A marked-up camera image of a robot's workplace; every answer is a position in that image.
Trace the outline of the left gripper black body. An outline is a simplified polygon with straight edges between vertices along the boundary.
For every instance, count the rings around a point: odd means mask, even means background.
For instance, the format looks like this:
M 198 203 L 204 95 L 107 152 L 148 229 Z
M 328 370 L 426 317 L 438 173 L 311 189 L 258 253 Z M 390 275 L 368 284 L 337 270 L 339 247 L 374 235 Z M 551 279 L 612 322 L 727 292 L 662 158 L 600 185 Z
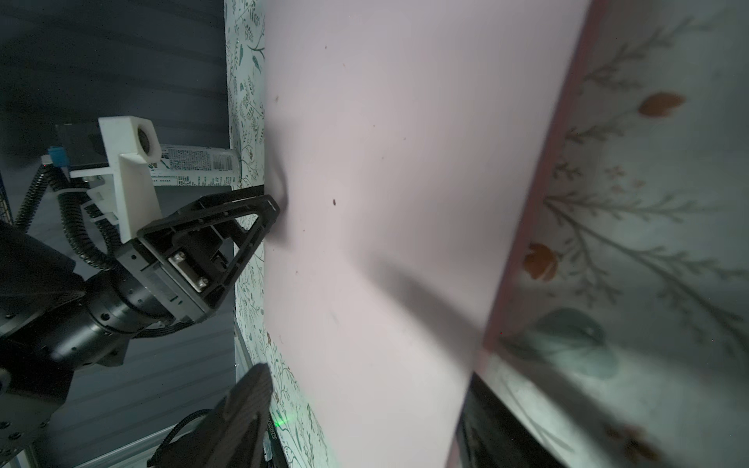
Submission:
M 179 322 L 201 323 L 215 315 L 237 278 L 237 228 L 228 224 L 193 232 L 159 233 L 153 246 L 133 239 L 115 254 Z

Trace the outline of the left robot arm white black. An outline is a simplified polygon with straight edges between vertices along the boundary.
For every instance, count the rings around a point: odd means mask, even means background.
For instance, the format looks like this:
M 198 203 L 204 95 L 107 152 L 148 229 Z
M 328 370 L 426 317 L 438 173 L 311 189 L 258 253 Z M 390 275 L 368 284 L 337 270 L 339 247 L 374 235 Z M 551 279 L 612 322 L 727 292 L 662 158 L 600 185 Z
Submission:
M 255 186 L 202 197 L 148 222 L 90 279 L 73 259 L 1 227 L 1 459 L 31 445 L 75 372 L 118 366 L 134 339 L 212 317 L 280 215 Z

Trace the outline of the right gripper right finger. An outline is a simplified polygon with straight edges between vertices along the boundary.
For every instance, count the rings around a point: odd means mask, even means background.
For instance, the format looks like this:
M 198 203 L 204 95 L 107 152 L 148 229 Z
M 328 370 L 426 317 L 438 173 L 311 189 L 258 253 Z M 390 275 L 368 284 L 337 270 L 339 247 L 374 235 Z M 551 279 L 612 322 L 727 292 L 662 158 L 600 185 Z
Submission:
M 542 468 L 562 465 L 478 374 L 470 380 L 456 427 L 456 442 L 461 467 Z

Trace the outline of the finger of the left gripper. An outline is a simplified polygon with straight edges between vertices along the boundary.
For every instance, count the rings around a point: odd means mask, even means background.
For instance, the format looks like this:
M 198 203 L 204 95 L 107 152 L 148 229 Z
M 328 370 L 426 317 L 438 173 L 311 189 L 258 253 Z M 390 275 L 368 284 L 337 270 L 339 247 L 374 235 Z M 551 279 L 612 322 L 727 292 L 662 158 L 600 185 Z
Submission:
M 255 211 L 264 211 L 266 209 L 264 186 L 256 185 L 206 195 L 195 202 L 196 210 L 212 209 L 214 207 L 222 207 L 224 210 L 244 207 Z
M 263 243 L 265 235 L 268 234 L 280 215 L 280 209 L 275 200 L 269 195 L 265 196 L 266 209 L 264 211 L 255 211 L 244 207 L 234 208 L 233 210 L 224 210 L 222 207 L 196 210 L 196 200 L 177 210 L 175 214 L 167 216 L 163 220 L 156 220 L 156 222 L 140 229 L 136 239 L 144 239 L 148 245 L 153 246 L 156 236 L 159 233 L 165 233 L 168 229 L 178 232 L 193 232 L 218 224 L 235 226 L 237 234 L 235 237 L 234 261 L 237 266 L 237 281 L 253 254 Z

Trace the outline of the pink file folder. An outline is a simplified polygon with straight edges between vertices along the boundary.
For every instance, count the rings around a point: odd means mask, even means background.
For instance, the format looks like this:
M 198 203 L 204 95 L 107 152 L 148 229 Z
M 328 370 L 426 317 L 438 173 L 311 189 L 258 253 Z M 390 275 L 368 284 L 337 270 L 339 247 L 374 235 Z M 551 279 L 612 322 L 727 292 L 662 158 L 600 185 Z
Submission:
M 592 1 L 271 1 L 266 327 L 341 467 L 443 467 Z

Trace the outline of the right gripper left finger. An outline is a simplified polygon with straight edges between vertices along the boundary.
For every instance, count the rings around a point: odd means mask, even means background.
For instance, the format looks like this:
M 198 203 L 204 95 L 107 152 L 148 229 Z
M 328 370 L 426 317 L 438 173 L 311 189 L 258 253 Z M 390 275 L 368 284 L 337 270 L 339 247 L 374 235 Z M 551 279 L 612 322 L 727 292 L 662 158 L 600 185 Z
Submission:
M 269 366 L 251 367 L 200 424 L 167 444 L 155 467 L 259 467 L 273 393 Z

